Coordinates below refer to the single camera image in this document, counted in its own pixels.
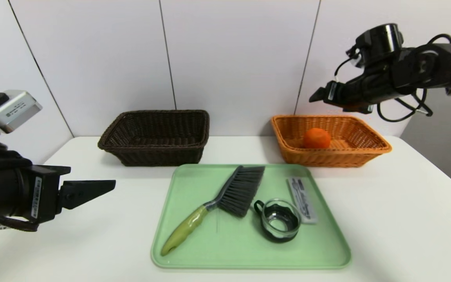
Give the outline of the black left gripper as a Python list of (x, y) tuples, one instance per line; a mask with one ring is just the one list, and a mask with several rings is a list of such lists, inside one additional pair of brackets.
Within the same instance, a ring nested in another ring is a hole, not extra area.
[(64, 181), (68, 166), (32, 165), (0, 169), (0, 217), (47, 222), (115, 189), (116, 180)]

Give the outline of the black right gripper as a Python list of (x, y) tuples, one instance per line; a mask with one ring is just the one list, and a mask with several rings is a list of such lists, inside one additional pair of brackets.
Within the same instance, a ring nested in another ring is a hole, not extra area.
[(364, 75), (360, 75), (346, 83), (331, 81), (326, 87), (319, 87), (308, 101), (324, 101), (343, 110), (372, 110), (372, 104), (362, 94), (363, 79)]

